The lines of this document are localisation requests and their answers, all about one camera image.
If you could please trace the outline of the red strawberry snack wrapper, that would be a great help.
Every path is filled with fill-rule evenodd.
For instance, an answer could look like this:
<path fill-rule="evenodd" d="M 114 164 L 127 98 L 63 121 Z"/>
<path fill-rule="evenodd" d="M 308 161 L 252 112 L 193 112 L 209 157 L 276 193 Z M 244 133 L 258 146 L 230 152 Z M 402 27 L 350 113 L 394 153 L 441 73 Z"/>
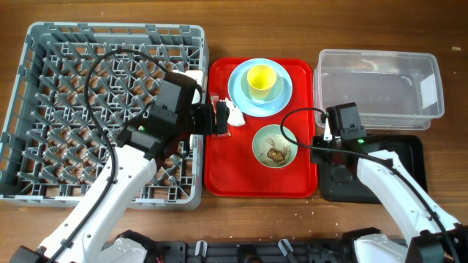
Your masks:
<path fill-rule="evenodd" d="M 213 134 L 211 135 L 213 138 L 221 138 L 221 137 L 230 137 L 231 136 L 231 133 L 230 133 L 230 130 L 228 128 L 227 130 L 227 133 L 226 134 L 217 134 L 216 133 L 216 103 L 221 101 L 221 99 L 219 98 L 219 95 L 216 94 L 216 93 L 210 93 L 210 102 L 211 102 L 211 106 L 213 107 L 213 112 L 214 112 L 214 116 L 213 116 Z"/>

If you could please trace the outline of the green bowl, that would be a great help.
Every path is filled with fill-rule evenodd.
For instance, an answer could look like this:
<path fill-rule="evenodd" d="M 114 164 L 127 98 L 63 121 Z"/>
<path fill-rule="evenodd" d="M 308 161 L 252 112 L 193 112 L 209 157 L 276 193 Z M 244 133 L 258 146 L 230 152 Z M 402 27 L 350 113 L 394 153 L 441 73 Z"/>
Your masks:
<path fill-rule="evenodd" d="M 279 124 L 271 124 L 257 131 L 252 140 L 252 151 L 256 160 L 268 168 L 280 169 L 288 166 L 297 156 L 298 146 L 287 140 L 282 131 L 291 139 L 295 135 Z"/>

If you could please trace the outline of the rice and food scraps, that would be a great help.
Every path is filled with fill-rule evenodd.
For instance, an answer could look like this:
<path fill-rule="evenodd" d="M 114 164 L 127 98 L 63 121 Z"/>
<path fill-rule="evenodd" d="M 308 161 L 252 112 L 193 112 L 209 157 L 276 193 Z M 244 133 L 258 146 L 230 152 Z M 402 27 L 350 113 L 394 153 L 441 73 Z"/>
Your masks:
<path fill-rule="evenodd" d="M 256 148 L 258 160 L 269 167 L 284 166 L 291 156 L 290 143 L 282 135 L 264 136 Z"/>

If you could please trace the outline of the white napkin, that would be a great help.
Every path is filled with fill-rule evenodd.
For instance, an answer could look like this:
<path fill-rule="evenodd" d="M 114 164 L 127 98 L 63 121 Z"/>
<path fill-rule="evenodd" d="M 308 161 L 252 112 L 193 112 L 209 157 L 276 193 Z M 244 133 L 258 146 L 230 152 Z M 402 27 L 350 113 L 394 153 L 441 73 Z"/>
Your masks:
<path fill-rule="evenodd" d="M 229 116 L 227 119 L 227 123 L 234 127 L 244 126 L 246 124 L 244 120 L 243 113 L 236 107 L 233 102 L 231 102 L 228 98 L 225 98 L 224 102 L 229 110 Z"/>

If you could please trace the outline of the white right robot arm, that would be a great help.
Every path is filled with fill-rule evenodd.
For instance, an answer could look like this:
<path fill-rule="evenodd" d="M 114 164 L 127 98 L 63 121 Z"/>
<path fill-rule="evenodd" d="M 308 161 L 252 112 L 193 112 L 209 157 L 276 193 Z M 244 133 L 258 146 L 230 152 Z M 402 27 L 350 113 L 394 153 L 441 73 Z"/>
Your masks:
<path fill-rule="evenodd" d="M 400 245 L 373 229 L 350 233 L 355 262 L 466 262 L 467 226 L 442 209 L 389 147 L 395 136 L 346 140 L 329 134 L 312 140 L 312 161 L 350 169 L 399 227 Z"/>

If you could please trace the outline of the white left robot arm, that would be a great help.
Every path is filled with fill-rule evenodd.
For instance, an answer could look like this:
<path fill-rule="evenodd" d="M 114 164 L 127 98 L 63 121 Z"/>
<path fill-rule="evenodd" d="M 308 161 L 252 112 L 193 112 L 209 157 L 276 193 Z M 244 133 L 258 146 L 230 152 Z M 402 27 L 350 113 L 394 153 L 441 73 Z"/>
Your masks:
<path fill-rule="evenodd" d="M 223 134 L 230 114 L 225 102 L 194 102 L 203 90 L 188 75 L 170 72 L 156 100 L 124 123 L 110 160 L 67 219 L 36 250 L 20 246 L 12 262 L 161 262 L 156 242 L 126 231 L 107 237 L 135 194 L 193 134 Z"/>

